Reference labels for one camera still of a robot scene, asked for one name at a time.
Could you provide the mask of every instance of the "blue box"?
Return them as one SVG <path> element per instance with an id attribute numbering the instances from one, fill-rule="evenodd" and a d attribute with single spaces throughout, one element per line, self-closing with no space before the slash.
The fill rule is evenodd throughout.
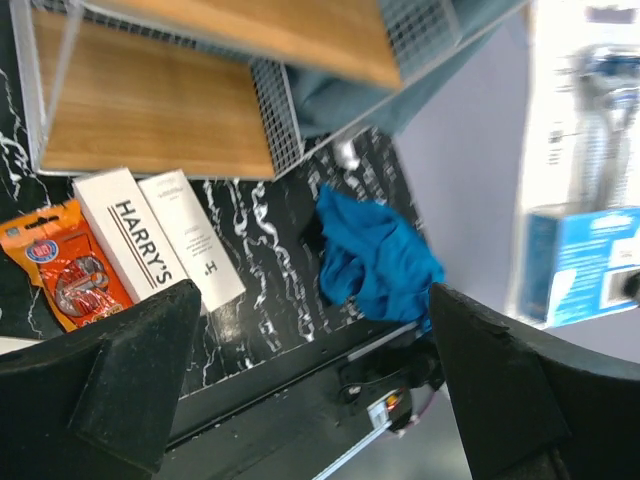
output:
<path id="1" fill-rule="evenodd" d="M 622 289 L 640 272 L 640 208 L 570 209 L 542 207 L 528 218 L 519 311 L 547 327 L 637 307 Z"/>

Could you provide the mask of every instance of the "wooden shelf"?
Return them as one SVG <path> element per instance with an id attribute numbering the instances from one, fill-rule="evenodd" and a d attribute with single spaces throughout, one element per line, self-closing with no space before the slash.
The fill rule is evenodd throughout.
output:
<path id="1" fill-rule="evenodd" d="M 284 62 L 401 89 L 377 0 L 96 0 Z"/>
<path id="2" fill-rule="evenodd" d="M 45 98 L 65 20 L 34 11 Z M 118 166 L 273 178 L 249 67 L 83 23 L 41 167 Z"/>

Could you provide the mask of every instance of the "white box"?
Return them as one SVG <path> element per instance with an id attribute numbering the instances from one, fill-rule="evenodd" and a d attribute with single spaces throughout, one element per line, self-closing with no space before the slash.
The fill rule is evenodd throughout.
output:
<path id="1" fill-rule="evenodd" d="M 187 278 L 128 169 L 76 178 L 73 191 L 135 303 Z"/>
<path id="2" fill-rule="evenodd" d="M 182 170 L 138 182 L 187 275 L 202 293 L 203 312 L 245 291 Z"/>

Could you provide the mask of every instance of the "marble surface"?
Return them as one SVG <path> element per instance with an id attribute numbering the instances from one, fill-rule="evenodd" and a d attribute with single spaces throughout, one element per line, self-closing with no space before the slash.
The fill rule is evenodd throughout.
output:
<path id="1" fill-rule="evenodd" d="M 7 2 L 0 2 L 0 222 L 70 198 L 70 179 L 34 174 L 29 161 L 22 95 Z M 359 199 L 389 203 L 418 228 L 390 138 L 372 131 L 357 141 L 360 169 L 339 169 L 329 149 L 275 183 L 193 181 L 246 292 L 202 317 L 182 395 L 331 335 L 360 320 L 353 305 L 326 306 L 318 290 L 320 258 L 301 233 L 318 188 L 329 183 Z M 62 335 L 44 295 L 0 252 L 0 336 Z"/>

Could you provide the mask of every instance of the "orange snack bag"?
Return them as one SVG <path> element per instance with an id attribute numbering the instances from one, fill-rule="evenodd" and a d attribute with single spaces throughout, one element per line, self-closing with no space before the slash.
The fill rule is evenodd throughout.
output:
<path id="1" fill-rule="evenodd" d="M 0 225 L 0 244 L 67 332 L 133 305 L 76 200 Z"/>

